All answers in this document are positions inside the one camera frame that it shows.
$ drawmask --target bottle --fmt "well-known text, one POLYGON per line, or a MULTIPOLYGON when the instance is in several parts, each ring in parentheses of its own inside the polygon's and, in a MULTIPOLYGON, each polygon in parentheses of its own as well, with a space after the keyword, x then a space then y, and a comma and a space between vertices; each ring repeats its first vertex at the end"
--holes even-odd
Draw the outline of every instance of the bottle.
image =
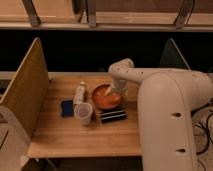
POLYGON ((85 95, 86 95, 86 84, 85 82, 82 81, 76 88, 75 96, 73 99, 73 105, 82 103, 85 100, 85 95))

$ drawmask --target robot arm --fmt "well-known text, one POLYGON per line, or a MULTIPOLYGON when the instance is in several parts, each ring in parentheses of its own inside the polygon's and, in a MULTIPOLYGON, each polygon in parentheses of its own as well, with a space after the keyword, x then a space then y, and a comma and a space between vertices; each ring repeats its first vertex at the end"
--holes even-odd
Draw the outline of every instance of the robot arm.
POLYGON ((111 91, 123 93, 126 82, 140 84, 138 121, 144 171, 196 171, 190 112, 210 101, 207 75, 171 68, 133 68, 125 59, 109 67, 111 91))

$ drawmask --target orange bowl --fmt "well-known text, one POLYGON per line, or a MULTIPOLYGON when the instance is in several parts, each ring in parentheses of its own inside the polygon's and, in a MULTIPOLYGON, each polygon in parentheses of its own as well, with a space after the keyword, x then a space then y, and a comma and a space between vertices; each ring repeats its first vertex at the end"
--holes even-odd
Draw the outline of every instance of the orange bowl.
POLYGON ((105 95, 105 92, 110 85, 104 84, 95 88, 92 93, 92 100, 94 104, 101 110, 110 110, 117 107, 122 99, 122 96, 118 93, 110 93, 105 95))

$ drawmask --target wooden tabletop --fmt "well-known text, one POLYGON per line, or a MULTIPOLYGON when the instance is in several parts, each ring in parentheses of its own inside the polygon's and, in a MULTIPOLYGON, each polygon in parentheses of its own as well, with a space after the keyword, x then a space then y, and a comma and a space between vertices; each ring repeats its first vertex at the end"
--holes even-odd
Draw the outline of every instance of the wooden tabletop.
POLYGON ((92 91, 101 84, 109 84, 107 75, 71 75, 52 78, 37 128, 28 150, 30 158, 58 157, 111 157, 140 156, 138 133, 137 90, 138 85, 128 83, 128 99, 123 100, 127 119, 102 124, 92 100, 92 91), (81 81, 87 85, 87 100, 96 113, 96 121, 81 126, 75 117, 61 117, 60 103, 73 99, 81 81))

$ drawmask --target white cup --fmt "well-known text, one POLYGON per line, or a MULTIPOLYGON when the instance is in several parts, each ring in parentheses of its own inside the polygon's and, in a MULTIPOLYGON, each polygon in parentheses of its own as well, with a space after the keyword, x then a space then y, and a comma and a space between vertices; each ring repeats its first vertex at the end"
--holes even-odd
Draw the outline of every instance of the white cup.
POLYGON ((89 125, 93 107, 90 103, 82 102, 74 107, 74 116, 80 121, 83 126, 89 125))

